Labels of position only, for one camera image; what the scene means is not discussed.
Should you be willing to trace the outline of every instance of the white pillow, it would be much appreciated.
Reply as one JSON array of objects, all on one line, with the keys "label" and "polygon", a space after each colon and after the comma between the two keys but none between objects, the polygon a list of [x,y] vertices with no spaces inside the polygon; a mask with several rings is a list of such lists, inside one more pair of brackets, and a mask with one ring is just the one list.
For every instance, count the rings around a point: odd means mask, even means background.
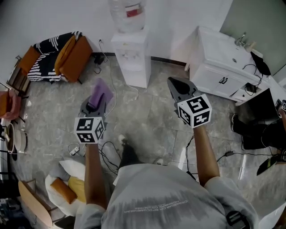
[{"label": "white pillow", "polygon": [[64,168],[64,170],[66,170],[66,172],[72,177],[76,177],[84,181],[85,165],[72,159],[60,161],[59,163]]}]

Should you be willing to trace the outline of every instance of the person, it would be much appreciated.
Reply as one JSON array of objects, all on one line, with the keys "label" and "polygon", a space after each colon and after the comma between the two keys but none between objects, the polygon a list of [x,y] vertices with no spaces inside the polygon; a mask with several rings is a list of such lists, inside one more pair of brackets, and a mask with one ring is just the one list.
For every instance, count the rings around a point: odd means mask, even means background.
[{"label": "person", "polygon": [[260,149],[272,146],[279,150],[286,149],[286,113],[279,110],[281,119],[266,125],[247,125],[239,120],[238,114],[231,118],[232,130],[242,135],[244,149]]},{"label": "person", "polygon": [[84,181],[86,205],[76,215],[74,228],[221,229],[228,228],[227,216],[231,211],[244,216],[246,224],[249,223],[245,228],[258,228],[252,205],[231,179],[220,177],[205,127],[196,127],[193,132],[199,183],[172,165],[142,163],[126,138],[120,135],[122,161],[108,204],[98,147],[88,145]]}]

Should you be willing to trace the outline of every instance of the gray t-shirt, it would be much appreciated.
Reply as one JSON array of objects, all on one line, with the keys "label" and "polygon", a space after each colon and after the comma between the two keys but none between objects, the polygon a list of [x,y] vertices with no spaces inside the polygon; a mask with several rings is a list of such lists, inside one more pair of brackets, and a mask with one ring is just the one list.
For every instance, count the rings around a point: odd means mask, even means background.
[{"label": "gray t-shirt", "polygon": [[203,188],[171,165],[129,165],[119,170],[107,210],[87,204],[76,216],[75,229],[221,229],[231,210],[258,228],[254,208],[230,179],[215,177]]}]

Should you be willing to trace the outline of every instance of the faucet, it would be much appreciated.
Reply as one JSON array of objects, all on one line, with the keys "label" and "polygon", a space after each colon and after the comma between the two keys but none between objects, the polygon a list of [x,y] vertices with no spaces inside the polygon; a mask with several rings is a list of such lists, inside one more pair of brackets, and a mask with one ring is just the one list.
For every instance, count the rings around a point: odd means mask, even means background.
[{"label": "faucet", "polygon": [[240,38],[237,38],[236,41],[234,41],[236,46],[243,46],[243,45],[245,45],[245,43],[242,42],[242,39],[245,37],[245,35],[246,35],[246,32],[244,32],[243,35]]}]

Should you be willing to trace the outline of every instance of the wall baseboard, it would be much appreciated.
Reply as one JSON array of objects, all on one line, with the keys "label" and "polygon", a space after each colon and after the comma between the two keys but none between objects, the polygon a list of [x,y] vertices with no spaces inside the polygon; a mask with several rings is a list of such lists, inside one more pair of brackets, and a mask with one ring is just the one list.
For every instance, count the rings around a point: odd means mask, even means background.
[{"label": "wall baseboard", "polygon": [[[95,54],[100,54],[103,55],[102,52],[93,52],[92,55]],[[104,53],[106,56],[115,56],[114,52],[105,52]],[[156,56],[151,56],[151,60],[154,61],[160,61],[160,62],[164,62],[164,63],[168,63],[168,64],[175,64],[175,65],[179,65],[179,66],[185,66],[186,63],[181,62],[181,61],[176,61],[176,60],[172,60],[172,59],[166,59],[166,58],[161,58],[161,57],[156,57]]]}]

